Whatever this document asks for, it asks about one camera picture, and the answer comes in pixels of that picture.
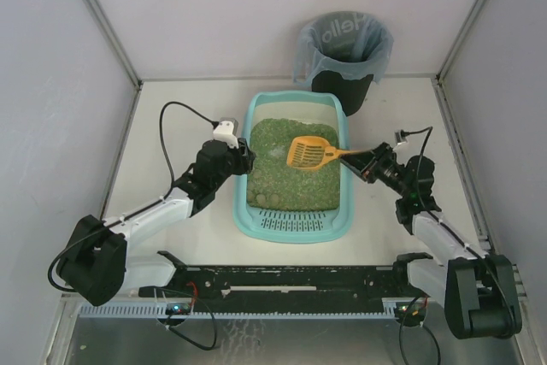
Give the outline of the orange litter scoop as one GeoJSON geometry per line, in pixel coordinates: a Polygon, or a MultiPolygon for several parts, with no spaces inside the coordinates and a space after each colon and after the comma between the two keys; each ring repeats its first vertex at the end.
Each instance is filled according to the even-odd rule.
{"type": "Polygon", "coordinates": [[[301,171],[318,171],[331,163],[341,163],[344,156],[364,154],[366,150],[345,150],[320,136],[298,136],[291,141],[286,165],[301,171]]]}

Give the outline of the teal cat litter box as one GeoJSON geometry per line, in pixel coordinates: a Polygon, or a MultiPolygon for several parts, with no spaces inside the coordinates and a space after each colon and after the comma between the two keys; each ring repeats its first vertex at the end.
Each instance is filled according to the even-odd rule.
{"type": "MultiPolygon", "coordinates": [[[[341,103],[332,94],[311,91],[261,92],[253,97],[244,119],[242,135],[250,145],[252,128],[265,119],[289,119],[302,123],[325,124],[338,134],[338,144],[350,145],[348,119],[341,103]]],[[[288,244],[333,241],[347,233],[353,221],[355,201],[350,171],[340,165],[340,195],[337,209],[326,211],[281,211],[249,206],[247,179],[235,179],[233,217],[238,228],[252,238],[288,244]]]]}

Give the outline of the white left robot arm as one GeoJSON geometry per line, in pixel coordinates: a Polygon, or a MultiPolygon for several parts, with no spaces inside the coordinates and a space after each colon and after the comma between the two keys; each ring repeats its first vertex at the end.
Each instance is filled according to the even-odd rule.
{"type": "Polygon", "coordinates": [[[48,268],[50,284],[80,294],[93,306],[107,303],[129,278],[126,265],[131,247],[203,211],[226,180],[250,173],[255,158],[245,138],[237,138],[234,147],[209,140],[165,196],[110,221],[93,215],[81,218],[48,268]]]}

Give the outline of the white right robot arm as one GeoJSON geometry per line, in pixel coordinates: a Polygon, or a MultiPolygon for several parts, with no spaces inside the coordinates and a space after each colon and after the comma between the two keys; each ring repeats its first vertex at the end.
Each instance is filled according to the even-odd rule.
{"type": "Polygon", "coordinates": [[[387,143],[371,150],[339,150],[315,136],[294,138],[286,156],[288,168],[308,174],[333,161],[360,180],[380,181],[398,194],[397,221],[429,251],[400,255],[394,266],[406,286],[425,292],[444,307],[455,337],[506,339],[521,331],[511,262],[502,255],[476,251],[445,222],[432,196],[432,160],[419,154],[401,165],[387,143]]]}

